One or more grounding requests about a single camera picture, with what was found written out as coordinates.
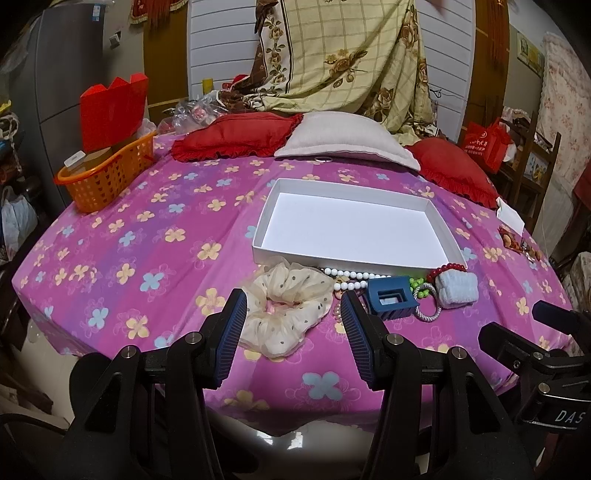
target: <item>white card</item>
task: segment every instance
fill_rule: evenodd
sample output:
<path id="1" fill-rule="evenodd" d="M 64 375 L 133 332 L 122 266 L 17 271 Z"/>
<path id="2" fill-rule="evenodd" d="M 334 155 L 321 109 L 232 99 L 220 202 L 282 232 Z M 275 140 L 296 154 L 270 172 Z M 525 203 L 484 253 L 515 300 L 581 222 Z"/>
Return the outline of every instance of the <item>white card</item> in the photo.
<path id="1" fill-rule="evenodd" d="M 521 236 L 525 222 L 521 219 L 519 213 L 507 205 L 501 197 L 497 198 L 496 204 L 499 206 L 499 209 L 496 211 L 496 217 Z"/>

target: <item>floral curtain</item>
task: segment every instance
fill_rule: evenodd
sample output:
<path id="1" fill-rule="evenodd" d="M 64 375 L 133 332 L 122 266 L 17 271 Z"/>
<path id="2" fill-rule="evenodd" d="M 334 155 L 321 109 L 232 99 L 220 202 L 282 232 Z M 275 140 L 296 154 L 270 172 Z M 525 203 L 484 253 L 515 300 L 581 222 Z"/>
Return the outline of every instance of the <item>floral curtain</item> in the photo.
<path id="1" fill-rule="evenodd" d="M 591 158 L 591 79 L 568 42 L 544 37 L 545 71 L 540 131 L 551 142 L 562 135 L 554 175 L 572 192 Z"/>
<path id="2" fill-rule="evenodd" d="M 544 36 L 544 86 L 538 128 L 549 141 L 562 135 L 534 239 L 550 255 L 574 211 L 573 189 L 591 158 L 591 80 L 568 42 Z"/>

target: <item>white cardboard box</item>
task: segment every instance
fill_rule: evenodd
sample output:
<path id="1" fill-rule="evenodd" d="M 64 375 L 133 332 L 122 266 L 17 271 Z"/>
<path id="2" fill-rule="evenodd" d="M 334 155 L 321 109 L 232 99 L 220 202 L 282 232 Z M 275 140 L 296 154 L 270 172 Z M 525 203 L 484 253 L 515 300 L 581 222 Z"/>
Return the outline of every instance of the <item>white cardboard box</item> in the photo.
<path id="1" fill-rule="evenodd" d="M 280 255 L 306 267 L 424 275 L 466 266 L 441 215 L 423 197 L 358 185 L 279 179 L 252 240 L 256 263 Z"/>

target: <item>screw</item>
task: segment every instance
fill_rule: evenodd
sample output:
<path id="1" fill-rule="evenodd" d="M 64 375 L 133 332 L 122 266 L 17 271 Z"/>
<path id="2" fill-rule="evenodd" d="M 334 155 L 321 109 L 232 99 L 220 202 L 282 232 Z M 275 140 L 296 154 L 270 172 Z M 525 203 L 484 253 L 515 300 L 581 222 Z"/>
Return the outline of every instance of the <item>screw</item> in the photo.
<path id="1" fill-rule="evenodd" d="M 137 351 L 138 351 L 138 349 L 136 347 L 134 347 L 133 345 L 124 346 L 121 349 L 121 356 L 123 358 L 131 358 L 136 354 Z"/>
<path id="2" fill-rule="evenodd" d="M 468 353 L 461 346 L 455 346 L 452 348 L 452 355 L 458 360 L 463 360 L 468 356 Z"/>
<path id="3" fill-rule="evenodd" d="M 201 338 L 201 333 L 189 332 L 187 335 L 185 335 L 185 342 L 187 342 L 189 345 L 194 345 L 195 343 L 200 342 Z"/>
<path id="4" fill-rule="evenodd" d="M 389 333 L 386 336 L 386 340 L 392 345 L 400 345 L 404 341 L 404 337 L 399 333 Z"/>

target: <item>red pillow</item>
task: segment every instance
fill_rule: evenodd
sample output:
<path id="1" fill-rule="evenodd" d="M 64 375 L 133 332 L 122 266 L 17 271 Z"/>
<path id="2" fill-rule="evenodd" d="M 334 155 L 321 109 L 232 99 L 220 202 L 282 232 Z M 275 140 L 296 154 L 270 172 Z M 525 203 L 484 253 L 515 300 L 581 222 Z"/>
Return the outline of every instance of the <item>red pillow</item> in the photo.
<path id="1" fill-rule="evenodd" d="M 176 160 L 199 161 L 219 157 L 272 157 L 283 147 L 304 116 L 271 112 L 229 113 L 201 130 L 177 140 L 172 147 Z"/>
<path id="2" fill-rule="evenodd" d="M 426 138 L 407 147 L 421 164 L 421 175 L 449 192 L 496 208 L 499 194 L 467 153 L 442 138 Z"/>

